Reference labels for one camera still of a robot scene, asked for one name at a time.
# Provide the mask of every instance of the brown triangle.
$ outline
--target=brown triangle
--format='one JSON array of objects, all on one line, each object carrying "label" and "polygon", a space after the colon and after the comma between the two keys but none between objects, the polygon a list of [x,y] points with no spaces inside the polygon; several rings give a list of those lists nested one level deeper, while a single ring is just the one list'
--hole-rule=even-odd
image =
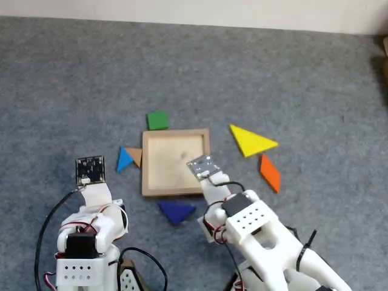
[{"label": "brown triangle", "polygon": [[135,164],[140,167],[141,165],[141,155],[142,155],[142,150],[141,149],[136,149],[133,147],[126,147],[125,150],[127,151],[128,155],[130,155],[133,158],[133,161]]}]

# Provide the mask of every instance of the dark blue triangle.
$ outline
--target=dark blue triangle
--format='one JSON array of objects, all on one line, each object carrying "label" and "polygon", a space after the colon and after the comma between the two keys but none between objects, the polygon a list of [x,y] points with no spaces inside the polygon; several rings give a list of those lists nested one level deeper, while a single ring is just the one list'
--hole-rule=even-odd
[{"label": "dark blue triangle", "polygon": [[167,216],[169,221],[177,226],[179,223],[184,221],[190,214],[195,210],[195,206],[187,204],[176,204],[172,202],[158,202],[160,210]]},{"label": "dark blue triangle", "polygon": [[120,148],[120,155],[119,155],[119,161],[117,163],[117,172],[121,172],[122,169],[127,167],[131,162],[133,162],[133,159],[130,155],[128,155],[125,148]]}]

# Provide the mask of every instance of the white wall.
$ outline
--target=white wall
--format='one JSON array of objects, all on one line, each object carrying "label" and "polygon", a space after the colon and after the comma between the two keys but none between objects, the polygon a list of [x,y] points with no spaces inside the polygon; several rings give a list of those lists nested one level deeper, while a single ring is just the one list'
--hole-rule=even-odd
[{"label": "white wall", "polygon": [[0,0],[0,15],[388,33],[388,0]]}]

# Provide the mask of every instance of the circuit board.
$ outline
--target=circuit board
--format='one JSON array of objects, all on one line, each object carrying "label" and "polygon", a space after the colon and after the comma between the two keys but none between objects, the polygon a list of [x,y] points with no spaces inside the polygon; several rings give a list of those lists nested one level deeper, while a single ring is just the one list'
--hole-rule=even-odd
[{"label": "circuit board", "polygon": [[90,179],[88,184],[105,182],[105,161],[103,156],[90,156],[75,160],[75,179],[77,186],[85,184],[85,179]]}]

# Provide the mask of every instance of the white bracket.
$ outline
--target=white bracket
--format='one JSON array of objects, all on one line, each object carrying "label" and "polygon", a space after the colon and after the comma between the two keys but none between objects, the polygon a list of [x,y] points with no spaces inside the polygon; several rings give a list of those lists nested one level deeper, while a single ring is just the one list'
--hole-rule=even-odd
[{"label": "white bracket", "polygon": [[105,259],[58,259],[56,261],[57,286],[103,285]]},{"label": "white bracket", "polygon": [[262,200],[256,201],[226,220],[226,229],[233,240],[239,244],[247,235],[278,216]]},{"label": "white bracket", "polygon": [[138,282],[133,274],[133,271],[130,269],[125,269],[122,271],[120,276],[121,280],[121,291],[140,291]]}]

